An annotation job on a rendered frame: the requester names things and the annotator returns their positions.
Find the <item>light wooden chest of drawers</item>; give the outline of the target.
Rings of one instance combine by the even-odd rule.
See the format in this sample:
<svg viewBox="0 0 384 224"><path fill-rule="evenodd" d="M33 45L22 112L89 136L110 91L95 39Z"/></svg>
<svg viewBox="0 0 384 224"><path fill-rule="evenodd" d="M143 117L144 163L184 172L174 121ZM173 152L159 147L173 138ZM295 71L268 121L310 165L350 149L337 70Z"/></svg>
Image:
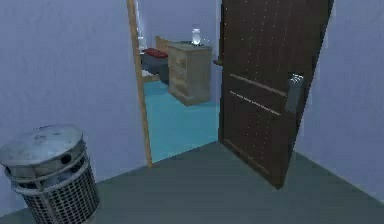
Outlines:
<svg viewBox="0 0 384 224"><path fill-rule="evenodd" d="M168 44L168 92L185 106L210 100L212 48L181 42Z"/></svg>

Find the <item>grey metal mesh bin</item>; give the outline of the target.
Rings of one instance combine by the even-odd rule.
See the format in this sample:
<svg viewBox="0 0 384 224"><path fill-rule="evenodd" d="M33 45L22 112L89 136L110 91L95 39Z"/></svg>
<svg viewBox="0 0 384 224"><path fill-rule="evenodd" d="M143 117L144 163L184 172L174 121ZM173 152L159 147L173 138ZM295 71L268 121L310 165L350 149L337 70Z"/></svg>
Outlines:
<svg viewBox="0 0 384 224"><path fill-rule="evenodd" d="M100 199L83 133L49 125L0 147L0 165L36 224L88 224Z"/></svg>

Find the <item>light wooden door frame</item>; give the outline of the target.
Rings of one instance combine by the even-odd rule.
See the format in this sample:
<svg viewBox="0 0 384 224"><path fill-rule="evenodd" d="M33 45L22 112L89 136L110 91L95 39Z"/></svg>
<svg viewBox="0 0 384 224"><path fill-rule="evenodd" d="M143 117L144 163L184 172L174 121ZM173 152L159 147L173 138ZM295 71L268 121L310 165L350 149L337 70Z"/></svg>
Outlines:
<svg viewBox="0 0 384 224"><path fill-rule="evenodd" d="M126 0L126 4L127 4L130 32L131 32L136 80L137 80L137 94L138 94L139 110L141 115L141 123L142 123L143 138L144 138L144 152L145 152L147 166L151 168L153 166L153 161L152 161L151 148L150 148L150 137L149 137L149 130L148 130L146 102L145 102L145 95L144 95L144 82L142 77L142 67L141 67L141 59L140 59L140 53L139 53L135 0Z"/></svg>

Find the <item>bed with red pillow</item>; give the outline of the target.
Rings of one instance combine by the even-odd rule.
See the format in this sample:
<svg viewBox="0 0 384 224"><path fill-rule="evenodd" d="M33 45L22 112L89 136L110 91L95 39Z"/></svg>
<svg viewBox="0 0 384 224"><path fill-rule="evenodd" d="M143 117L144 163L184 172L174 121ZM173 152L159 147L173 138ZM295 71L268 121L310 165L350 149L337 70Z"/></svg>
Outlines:
<svg viewBox="0 0 384 224"><path fill-rule="evenodd" d="M140 54L142 69L158 75L165 85L169 84L168 43L169 40L156 36L155 47L147 48Z"/></svg>

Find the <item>dark brown room door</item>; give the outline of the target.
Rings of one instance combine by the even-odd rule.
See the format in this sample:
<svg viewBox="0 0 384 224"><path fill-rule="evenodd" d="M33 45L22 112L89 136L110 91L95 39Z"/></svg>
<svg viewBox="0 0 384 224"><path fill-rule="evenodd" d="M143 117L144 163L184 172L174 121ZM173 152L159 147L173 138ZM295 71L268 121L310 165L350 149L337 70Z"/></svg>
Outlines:
<svg viewBox="0 0 384 224"><path fill-rule="evenodd" d="M222 0L219 142L282 188L335 0ZM304 84L287 112L288 80Z"/></svg>

